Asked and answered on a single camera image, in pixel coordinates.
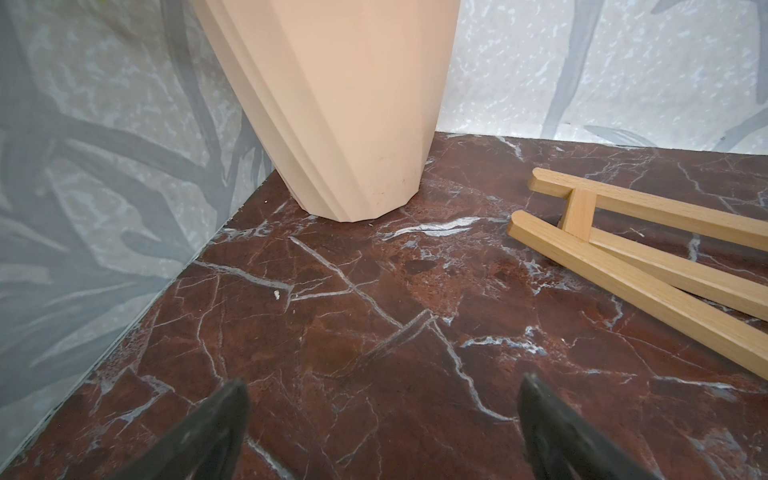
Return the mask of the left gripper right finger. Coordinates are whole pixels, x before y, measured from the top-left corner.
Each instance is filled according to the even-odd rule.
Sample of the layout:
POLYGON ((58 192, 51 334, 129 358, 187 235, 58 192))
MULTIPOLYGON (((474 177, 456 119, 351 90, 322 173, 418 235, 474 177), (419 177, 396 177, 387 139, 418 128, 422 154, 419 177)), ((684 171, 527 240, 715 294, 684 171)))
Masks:
POLYGON ((653 479, 537 375, 523 377, 517 411, 537 479, 653 479))

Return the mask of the wooden easel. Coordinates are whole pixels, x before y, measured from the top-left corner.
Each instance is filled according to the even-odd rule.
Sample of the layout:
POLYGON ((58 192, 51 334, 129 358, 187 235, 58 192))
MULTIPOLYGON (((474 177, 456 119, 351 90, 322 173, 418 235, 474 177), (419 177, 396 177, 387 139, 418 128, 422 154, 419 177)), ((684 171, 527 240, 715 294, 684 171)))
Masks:
POLYGON ((767 319, 767 288, 600 230, 598 209, 766 250, 767 224, 731 213, 536 168, 532 191, 564 198, 553 226, 525 211, 508 234, 752 373, 767 375, 767 335, 720 311, 767 319))

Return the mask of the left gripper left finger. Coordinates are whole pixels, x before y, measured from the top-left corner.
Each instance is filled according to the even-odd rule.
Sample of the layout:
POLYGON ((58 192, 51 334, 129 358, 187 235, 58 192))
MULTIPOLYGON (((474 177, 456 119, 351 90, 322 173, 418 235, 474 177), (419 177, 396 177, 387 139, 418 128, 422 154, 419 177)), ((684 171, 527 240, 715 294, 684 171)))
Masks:
POLYGON ((249 415, 246 383, 226 383, 113 479, 231 479, 249 415))

